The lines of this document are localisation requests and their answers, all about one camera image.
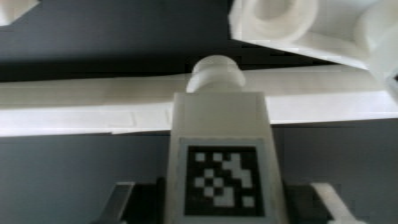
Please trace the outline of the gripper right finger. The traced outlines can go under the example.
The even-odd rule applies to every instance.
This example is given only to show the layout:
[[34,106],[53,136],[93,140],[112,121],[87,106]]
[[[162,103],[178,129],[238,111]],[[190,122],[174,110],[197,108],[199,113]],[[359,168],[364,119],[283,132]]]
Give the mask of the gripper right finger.
[[368,224],[356,216],[332,185],[284,185],[290,224]]

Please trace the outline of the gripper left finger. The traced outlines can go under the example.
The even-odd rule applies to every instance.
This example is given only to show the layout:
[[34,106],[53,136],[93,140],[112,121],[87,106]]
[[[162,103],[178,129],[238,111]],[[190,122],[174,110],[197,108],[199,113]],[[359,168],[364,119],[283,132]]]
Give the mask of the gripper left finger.
[[117,182],[98,218],[89,224],[158,224],[158,185]]

